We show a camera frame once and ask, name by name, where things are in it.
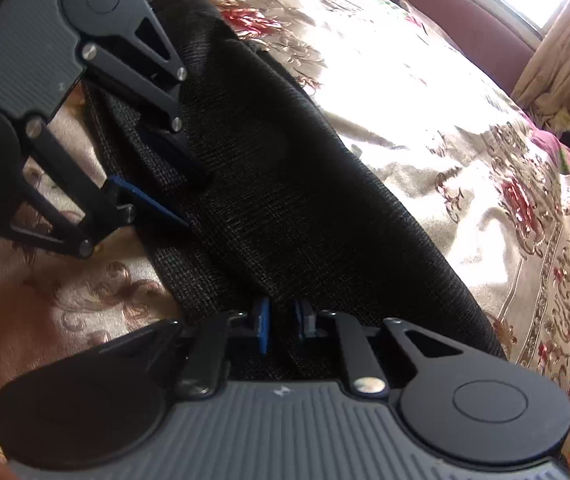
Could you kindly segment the beige curtain right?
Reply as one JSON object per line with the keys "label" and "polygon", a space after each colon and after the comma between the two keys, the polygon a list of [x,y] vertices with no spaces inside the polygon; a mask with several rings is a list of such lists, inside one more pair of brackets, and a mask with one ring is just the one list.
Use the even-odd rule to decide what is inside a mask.
{"label": "beige curtain right", "polygon": [[511,98],[539,125],[570,108],[570,0],[520,74]]}

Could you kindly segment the dark grey checked pants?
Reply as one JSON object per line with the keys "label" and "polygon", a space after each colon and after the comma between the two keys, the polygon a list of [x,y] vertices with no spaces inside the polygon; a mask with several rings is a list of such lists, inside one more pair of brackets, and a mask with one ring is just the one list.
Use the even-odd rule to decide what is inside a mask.
{"label": "dark grey checked pants", "polygon": [[191,228],[137,228],[186,322],[271,299],[266,354],[232,368],[242,380],[331,377],[338,358],[303,344],[293,304],[365,325],[402,318],[491,356],[501,344],[427,233],[343,145],[294,78],[240,40],[209,0],[148,0],[187,68],[180,151],[140,115],[85,88],[102,168]]}

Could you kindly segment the floral satin bedspread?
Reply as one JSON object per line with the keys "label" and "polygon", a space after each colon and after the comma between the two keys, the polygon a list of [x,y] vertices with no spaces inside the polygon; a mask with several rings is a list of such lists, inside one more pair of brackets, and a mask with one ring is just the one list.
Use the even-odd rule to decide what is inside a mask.
{"label": "floral satin bedspread", "polygon": [[[419,223],[502,356],[570,398],[570,153],[481,70],[389,0],[209,0],[306,92]],[[80,84],[55,138],[96,183]],[[86,260],[0,238],[0,388],[164,318],[186,322],[137,228]],[[570,464],[570,435],[564,448]],[[7,474],[0,448],[0,478]]]}

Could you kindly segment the maroon padded bench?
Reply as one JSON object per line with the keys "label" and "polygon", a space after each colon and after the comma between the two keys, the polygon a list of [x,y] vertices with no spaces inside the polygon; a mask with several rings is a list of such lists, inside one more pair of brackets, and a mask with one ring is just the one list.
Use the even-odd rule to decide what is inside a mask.
{"label": "maroon padded bench", "polygon": [[498,0],[409,0],[505,92],[512,92],[539,38]]}

